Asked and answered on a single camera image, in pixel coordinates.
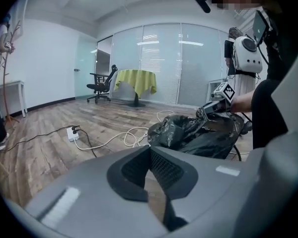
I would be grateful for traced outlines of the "person's right forearm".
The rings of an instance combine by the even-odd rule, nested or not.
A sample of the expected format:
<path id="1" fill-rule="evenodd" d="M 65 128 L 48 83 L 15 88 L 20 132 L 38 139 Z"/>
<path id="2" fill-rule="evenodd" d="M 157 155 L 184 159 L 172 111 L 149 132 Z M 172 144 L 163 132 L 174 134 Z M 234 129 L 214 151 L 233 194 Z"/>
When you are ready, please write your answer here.
<path id="1" fill-rule="evenodd" d="M 232 113 L 250 113 L 253 112 L 253 96 L 254 96 L 255 90 L 239 95 L 237 97 L 234 97 L 231 102 L 230 111 Z"/>

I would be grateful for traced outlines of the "wooden coat rack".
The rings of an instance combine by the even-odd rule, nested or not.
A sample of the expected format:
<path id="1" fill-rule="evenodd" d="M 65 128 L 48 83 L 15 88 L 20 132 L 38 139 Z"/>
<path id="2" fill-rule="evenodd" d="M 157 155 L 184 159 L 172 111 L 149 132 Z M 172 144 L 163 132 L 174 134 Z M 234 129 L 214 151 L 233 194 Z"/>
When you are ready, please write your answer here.
<path id="1" fill-rule="evenodd" d="M 14 39 L 14 36 L 16 32 L 20 29 L 21 23 L 20 20 L 18 20 L 14 30 L 10 33 L 10 40 L 6 43 L 6 47 L 9 48 L 9 51 L 6 53 L 5 57 L 3 58 L 3 82 L 2 82 L 2 89 L 3 89 L 3 102 L 4 102 L 4 109 L 6 113 L 4 126 L 10 125 L 12 129 L 15 129 L 16 125 L 19 123 L 19 121 L 12 117 L 10 115 L 9 109 L 8 109 L 8 103 L 7 103 L 7 88 L 8 88 L 8 82 L 6 80 L 6 77 L 8 76 L 8 73 L 6 71 L 7 68 L 7 61 L 8 57 L 10 55 L 10 51 L 12 50 L 12 41 Z"/>

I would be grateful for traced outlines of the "round table with green cloth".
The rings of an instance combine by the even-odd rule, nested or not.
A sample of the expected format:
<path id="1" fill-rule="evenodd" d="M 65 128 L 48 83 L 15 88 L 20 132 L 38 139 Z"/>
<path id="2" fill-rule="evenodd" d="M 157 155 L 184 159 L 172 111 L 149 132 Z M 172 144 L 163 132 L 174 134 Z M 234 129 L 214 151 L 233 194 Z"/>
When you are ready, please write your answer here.
<path id="1" fill-rule="evenodd" d="M 114 90 L 117 90 L 122 82 L 132 86 L 135 92 L 134 101 L 129 104 L 130 107 L 143 107 L 139 98 L 145 91 L 150 90 L 152 95 L 157 92 L 156 76 L 151 71 L 141 69 L 120 70 L 116 77 Z"/>

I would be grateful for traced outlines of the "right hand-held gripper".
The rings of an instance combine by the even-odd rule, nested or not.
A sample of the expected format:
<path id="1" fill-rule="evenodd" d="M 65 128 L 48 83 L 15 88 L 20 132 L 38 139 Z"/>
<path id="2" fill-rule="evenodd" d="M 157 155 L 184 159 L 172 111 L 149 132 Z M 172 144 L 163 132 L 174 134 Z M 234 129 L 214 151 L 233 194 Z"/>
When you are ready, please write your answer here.
<path id="1" fill-rule="evenodd" d="M 227 112 L 230 110 L 235 91 L 228 82 L 219 85 L 211 94 L 211 101 L 199 108 L 202 114 Z"/>

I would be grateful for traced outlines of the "black tablet screen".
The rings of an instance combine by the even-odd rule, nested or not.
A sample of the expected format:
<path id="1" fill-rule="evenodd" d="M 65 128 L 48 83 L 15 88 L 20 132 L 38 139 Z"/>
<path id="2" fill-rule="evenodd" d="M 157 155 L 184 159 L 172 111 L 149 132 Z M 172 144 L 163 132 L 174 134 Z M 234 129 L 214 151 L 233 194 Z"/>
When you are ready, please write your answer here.
<path id="1" fill-rule="evenodd" d="M 259 10 L 255 12 L 252 30 L 256 46 L 261 45 L 269 31 L 269 24 Z"/>

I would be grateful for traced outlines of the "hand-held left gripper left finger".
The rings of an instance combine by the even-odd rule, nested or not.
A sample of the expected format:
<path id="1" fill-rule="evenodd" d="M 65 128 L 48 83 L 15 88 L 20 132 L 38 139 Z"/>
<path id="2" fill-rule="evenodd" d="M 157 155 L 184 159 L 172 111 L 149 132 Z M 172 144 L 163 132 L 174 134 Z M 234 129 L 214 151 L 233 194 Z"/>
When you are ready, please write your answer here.
<path id="1" fill-rule="evenodd" d="M 107 171 L 135 148 L 84 161 L 38 192 L 25 206 L 33 218 L 71 238 L 161 238 L 167 228 L 146 202 L 119 196 Z"/>

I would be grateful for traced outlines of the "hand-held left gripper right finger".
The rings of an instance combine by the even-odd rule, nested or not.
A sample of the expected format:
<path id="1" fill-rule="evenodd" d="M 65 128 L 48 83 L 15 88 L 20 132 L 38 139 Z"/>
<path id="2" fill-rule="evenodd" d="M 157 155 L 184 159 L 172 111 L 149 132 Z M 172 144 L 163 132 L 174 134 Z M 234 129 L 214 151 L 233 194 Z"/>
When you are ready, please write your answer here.
<path id="1" fill-rule="evenodd" d="M 166 232 L 150 238 L 280 238 L 298 215 L 298 131 L 250 152 L 245 162 L 161 147 Z"/>

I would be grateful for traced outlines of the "square white power strip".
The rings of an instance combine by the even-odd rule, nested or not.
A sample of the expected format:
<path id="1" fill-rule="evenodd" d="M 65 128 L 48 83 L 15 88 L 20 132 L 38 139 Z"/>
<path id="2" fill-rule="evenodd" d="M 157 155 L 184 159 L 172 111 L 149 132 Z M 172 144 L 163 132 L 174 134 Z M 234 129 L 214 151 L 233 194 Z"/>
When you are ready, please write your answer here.
<path id="1" fill-rule="evenodd" d="M 78 126 L 70 126 L 66 129 L 69 142 L 74 142 L 79 139 L 77 129 Z"/>

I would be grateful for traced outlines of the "black office chair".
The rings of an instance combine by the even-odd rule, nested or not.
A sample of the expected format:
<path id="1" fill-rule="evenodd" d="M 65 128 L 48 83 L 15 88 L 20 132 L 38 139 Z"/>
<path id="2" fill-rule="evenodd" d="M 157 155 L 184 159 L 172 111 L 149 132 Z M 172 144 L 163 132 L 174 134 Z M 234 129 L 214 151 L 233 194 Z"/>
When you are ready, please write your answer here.
<path id="1" fill-rule="evenodd" d="M 98 103 L 98 99 L 103 98 L 107 101 L 111 101 L 111 99 L 104 95 L 110 91 L 110 84 L 112 81 L 112 77 L 118 71 L 117 66 L 114 64 L 111 66 L 111 73 L 109 75 L 104 74 L 96 74 L 90 73 L 94 77 L 94 84 L 87 84 L 87 88 L 93 90 L 94 96 L 87 98 L 87 102 L 89 103 L 91 99 L 95 100 L 95 103 Z"/>

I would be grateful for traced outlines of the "person's black clothes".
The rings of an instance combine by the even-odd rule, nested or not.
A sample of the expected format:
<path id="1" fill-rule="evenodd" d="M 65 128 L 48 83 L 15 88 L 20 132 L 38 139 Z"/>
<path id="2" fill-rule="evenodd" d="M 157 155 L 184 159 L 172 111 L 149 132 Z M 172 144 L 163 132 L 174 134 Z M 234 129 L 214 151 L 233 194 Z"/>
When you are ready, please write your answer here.
<path id="1" fill-rule="evenodd" d="M 271 95 L 283 81 L 298 56 L 298 35 L 293 17 L 281 8 L 263 6 L 272 34 L 266 42 L 268 70 L 266 80 L 255 89 L 251 100 L 253 148 L 265 147 L 273 138 L 288 132 L 285 121 Z"/>

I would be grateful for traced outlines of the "black plastic trash bag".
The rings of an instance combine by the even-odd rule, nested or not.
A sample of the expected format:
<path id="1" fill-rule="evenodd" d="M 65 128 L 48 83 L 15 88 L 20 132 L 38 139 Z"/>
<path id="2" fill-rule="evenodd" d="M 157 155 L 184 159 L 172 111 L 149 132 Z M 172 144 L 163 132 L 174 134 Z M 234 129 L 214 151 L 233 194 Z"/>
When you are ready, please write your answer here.
<path id="1" fill-rule="evenodd" d="M 195 118 L 168 116 L 149 128 L 151 147 L 161 147 L 163 153 L 182 153 L 185 157 L 185 160 L 171 161 L 156 151 L 150 157 L 149 169 L 166 197 L 162 223 L 169 231 L 188 224 L 188 220 L 176 215 L 172 201 L 184 199 L 189 213 L 201 213 L 227 187 L 222 175 L 215 173 L 215 165 L 228 156 L 242 125 L 243 120 L 238 115 L 207 115 L 200 108 Z"/>

